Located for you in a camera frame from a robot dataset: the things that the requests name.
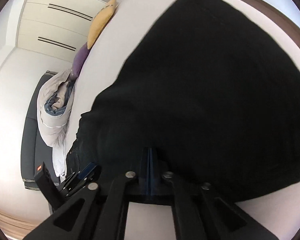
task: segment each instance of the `bolt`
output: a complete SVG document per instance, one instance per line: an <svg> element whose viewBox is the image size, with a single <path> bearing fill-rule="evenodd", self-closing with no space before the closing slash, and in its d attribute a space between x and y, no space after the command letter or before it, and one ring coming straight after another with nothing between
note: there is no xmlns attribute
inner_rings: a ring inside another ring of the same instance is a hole
<svg viewBox="0 0 300 240"><path fill-rule="evenodd" d="M172 176L173 176L173 172L171 172L171 171L167 171L163 174L163 177L166 179L171 179Z"/></svg>
<svg viewBox="0 0 300 240"><path fill-rule="evenodd" d="M134 171L128 171L126 173L126 177L129 178L129 179L134 178L135 175L136 175L136 173Z"/></svg>
<svg viewBox="0 0 300 240"><path fill-rule="evenodd" d="M96 190L98 187L99 187L99 185L96 184L95 182L91 182L91 183L88 185L88 189L89 189L89 190Z"/></svg>
<svg viewBox="0 0 300 240"><path fill-rule="evenodd" d="M201 188L202 188L203 190L209 190L209 189L210 189L210 186L211 186L210 183L205 182L205 183L201 186Z"/></svg>

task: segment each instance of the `black fabric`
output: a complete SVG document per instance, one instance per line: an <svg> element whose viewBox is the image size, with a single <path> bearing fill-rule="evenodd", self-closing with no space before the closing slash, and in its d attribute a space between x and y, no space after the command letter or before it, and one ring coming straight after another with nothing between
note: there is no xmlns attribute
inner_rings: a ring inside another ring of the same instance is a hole
<svg viewBox="0 0 300 240"><path fill-rule="evenodd" d="M40 88L53 74L45 73L39 80L32 95L28 112L25 118L24 130L21 143L21 176L25 180L34 180L37 167L44 161L48 167L53 182L59 183L60 178L56 177L52 163L52 148L47 146L40 135L37 127L37 96ZM25 182L26 188L34 188L33 182Z"/></svg>
<svg viewBox="0 0 300 240"><path fill-rule="evenodd" d="M133 163L145 146L233 201L296 183L300 72L222 0L177 0L82 114L73 149L82 170Z"/></svg>

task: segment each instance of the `white blanket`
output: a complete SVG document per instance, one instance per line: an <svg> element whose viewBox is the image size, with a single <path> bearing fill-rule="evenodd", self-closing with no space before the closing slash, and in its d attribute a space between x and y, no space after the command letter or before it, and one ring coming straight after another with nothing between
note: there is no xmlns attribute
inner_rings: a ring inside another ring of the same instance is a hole
<svg viewBox="0 0 300 240"><path fill-rule="evenodd" d="M81 114L89 111L95 97L115 81L130 53L154 21L174 1L123 0L118 6L113 19L92 47L76 82L76 97L67 128L65 152L69 151L76 138ZM300 49L274 22L241 0L224 1L268 32L300 70ZM238 205L280 240L290 240L300 228L300 182Z"/></svg>
<svg viewBox="0 0 300 240"><path fill-rule="evenodd" d="M46 145L52 147L52 162L55 175L64 179L64 139L66 127L71 113L74 91L72 91L63 114L51 116L45 109L46 101L58 90L60 84L65 82L71 69L62 71L50 78L40 88L37 97L37 124L40 135Z"/></svg>

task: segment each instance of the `bed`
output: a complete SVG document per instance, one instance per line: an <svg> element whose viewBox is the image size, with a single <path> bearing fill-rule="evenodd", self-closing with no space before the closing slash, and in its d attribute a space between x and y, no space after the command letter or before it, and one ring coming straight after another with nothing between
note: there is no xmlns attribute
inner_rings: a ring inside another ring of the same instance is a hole
<svg viewBox="0 0 300 240"><path fill-rule="evenodd" d="M95 97L116 80L127 57L151 28L153 22L174 1L124 0L118 6L113 19L92 47L76 81L75 97L64 142L65 152L70 150L76 139L81 114L88 112ZM224 1L243 12L268 32L300 70L300 49L281 28L241 0ZM237 205L280 240L292 239L300 228L300 182L260 198L239 202ZM135 212L140 210L138 205L132 205L130 208ZM156 211L166 212L164 208ZM129 228L130 224L127 224L127 231L131 232L133 230ZM128 234L131 237L138 235L138 233Z"/></svg>

